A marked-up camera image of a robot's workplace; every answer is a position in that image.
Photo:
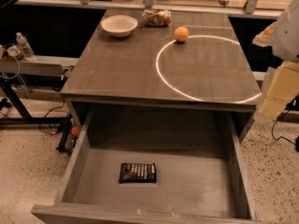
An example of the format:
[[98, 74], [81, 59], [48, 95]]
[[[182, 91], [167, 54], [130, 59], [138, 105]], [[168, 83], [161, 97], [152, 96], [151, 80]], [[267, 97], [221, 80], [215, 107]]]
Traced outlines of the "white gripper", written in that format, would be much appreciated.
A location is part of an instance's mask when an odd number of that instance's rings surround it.
[[272, 45], [273, 54], [285, 60], [276, 69], [259, 108], [265, 118], [276, 119], [299, 94], [299, 0], [292, 0], [277, 21], [257, 34], [252, 43], [259, 47]]

